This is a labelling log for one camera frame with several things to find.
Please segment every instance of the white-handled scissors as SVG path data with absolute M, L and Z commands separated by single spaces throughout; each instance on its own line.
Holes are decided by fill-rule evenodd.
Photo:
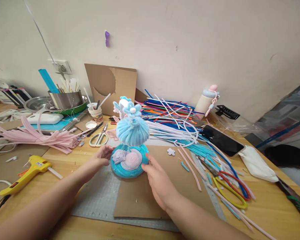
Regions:
M 104 126 L 104 128 L 103 128 L 103 130 L 102 130 L 101 133 L 98 133 L 97 135 L 93 136 L 93 138 L 90 139 L 89 145 L 91 147 L 101 147 L 102 145 L 105 145 L 107 143 L 107 141 L 108 141 L 108 135 L 106 134 L 107 128 L 108 128 L 108 124 L 106 124 Z M 107 140 L 104 143 L 101 144 L 101 142 L 102 142 L 102 140 L 103 140 L 104 137 L 106 137 Z

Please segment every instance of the blue pipe cleaner doll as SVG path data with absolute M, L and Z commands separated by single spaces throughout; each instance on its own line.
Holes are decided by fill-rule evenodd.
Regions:
M 114 112 L 120 114 L 116 136 L 122 142 L 112 152 L 111 168 L 122 178 L 135 178 L 143 170 L 141 164 L 148 164 L 149 153 L 144 142 L 149 138 L 149 126 L 140 116 L 141 105 L 134 105 L 131 99 L 121 97 L 119 104 L 113 102 Z

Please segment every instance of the blue flower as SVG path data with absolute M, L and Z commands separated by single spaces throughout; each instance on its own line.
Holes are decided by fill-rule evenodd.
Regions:
M 137 104 L 134 105 L 133 102 L 129 102 L 128 106 L 123 108 L 123 112 L 128 114 L 129 118 L 135 118 L 135 117 L 140 117 L 141 116 L 141 105 Z
M 131 101 L 131 98 L 127 98 L 126 96 L 122 96 L 122 97 L 120 97 L 120 99 L 125 99 L 125 100 L 127 100 L 128 102 Z
M 116 102 L 113 102 L 113 111 L 116 112 L 116 113 L 120 113 L 120 106 L 118 103 Z

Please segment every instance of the blue dome base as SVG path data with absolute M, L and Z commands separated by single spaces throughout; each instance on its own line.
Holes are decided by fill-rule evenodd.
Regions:
M 124 151 L 129 151 L 131 149 L 136 149 L 138 150 L 141 155 L 142 155 L 142 161 L 141 163 L 143 164 L 148 164 L 149 160 L 146 157 L 146 153 L 149 153 L 148 148 L 146 147 L 146 145 L 142 144 L 140 147 L 129 147 L 128 145 L 125 144 L 120 144 L 118 145 L 112 152 L 112 155 L 118 150 L 124 150 Z M 141 168 L 141 164 L 139 165 L 139 167 L 135 170 L 132 171 L 127 171 L 125 169 L 123 169 L 123 167 L 121 166 L 121 163 L 118 164 L 114 164 L 113 160 L 112 160 L 112 155 L 111 155 L 111 159 L 110 159 L 110 164 L 111 164 L 111 168 L 113 170 L 113 172 L 118 176 L 118 177 L 122 177 L 122 178 L 135 178 L 137 176 L 139 176 L 143 170 Z

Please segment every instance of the phone screen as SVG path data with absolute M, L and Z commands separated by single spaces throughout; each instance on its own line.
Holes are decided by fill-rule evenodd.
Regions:
M 206 125 L 200 133 L 229 157 L 233 157 L 239 151 L 244 149 L 244 145 L 209 125 Z

